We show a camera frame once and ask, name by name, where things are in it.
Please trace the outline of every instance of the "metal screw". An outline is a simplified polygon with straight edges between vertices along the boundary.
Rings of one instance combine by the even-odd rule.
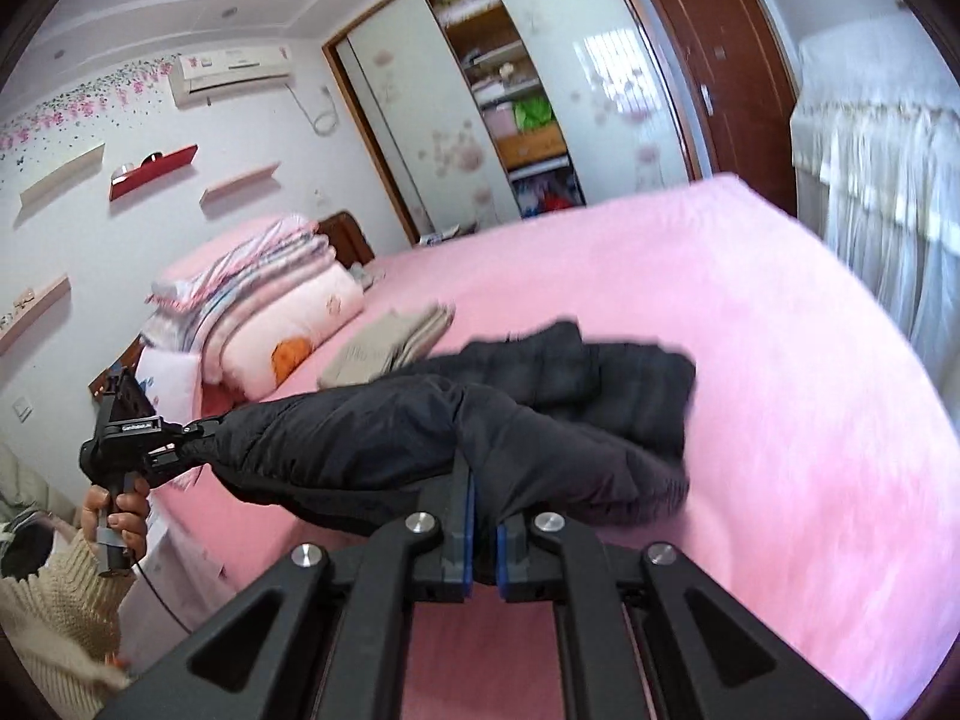
[[[557,533],[558,531],[562,531],[565,524],[566,520],[556,512],[541,512],[534,518],[536,529],[544,533]]]
[[[647,549],[647,557],[653,565],[673,565],[677,562],[677,550],[670,544],[651,544]]]
[[[430,533],[436,524],[433,514],[427,512],[416,512],[406,518],[407,530],[413,533]]]
[[[301,544],[290,553],[290,560],[301,568],[312,568],[323,560],[323,550],[315,544]]]

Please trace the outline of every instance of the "knit sweater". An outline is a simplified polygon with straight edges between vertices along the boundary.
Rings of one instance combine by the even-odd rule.
[[[120,643],[117,608],[133,578],[102,579],[82,533],[23,581],[0,579],[0,625],[50,706],[91,720],[128,679],[104,663]]]

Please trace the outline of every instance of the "pink mattress cover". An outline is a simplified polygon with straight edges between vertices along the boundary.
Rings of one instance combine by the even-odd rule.
[[[722,176],[373,269],[386,275],[363,314],[274,397],[315,389],[364,323],[430,300],[457,309],[436,352],[556,317],[684,350],[685,511],[602,536],[682,547],[875,720],[917,699],[960,632],[960,448],[909,345],[813,235]],[[158,494],[239,586],[296,543],[356,541],[241,504],[209,472]],[[418,607],[404,717],[561,717],[555,652],[545,605],[480,587],[463,607]]]

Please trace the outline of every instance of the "air conditioner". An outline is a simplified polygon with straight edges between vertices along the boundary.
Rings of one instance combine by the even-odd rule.
[[[170,71],[170,88],[177,107],[208,95],[285,79],[294,71],[289,46],[254,46],[190,52],[179,56]]]

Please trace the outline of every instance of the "light switch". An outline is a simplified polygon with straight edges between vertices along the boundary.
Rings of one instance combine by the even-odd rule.
[[[16,418],[20,420],[20,424],[26,422],[33,412],[34,406],[27,398],[18,397],[18,399],[13,401],[13,413],[15,413]]]

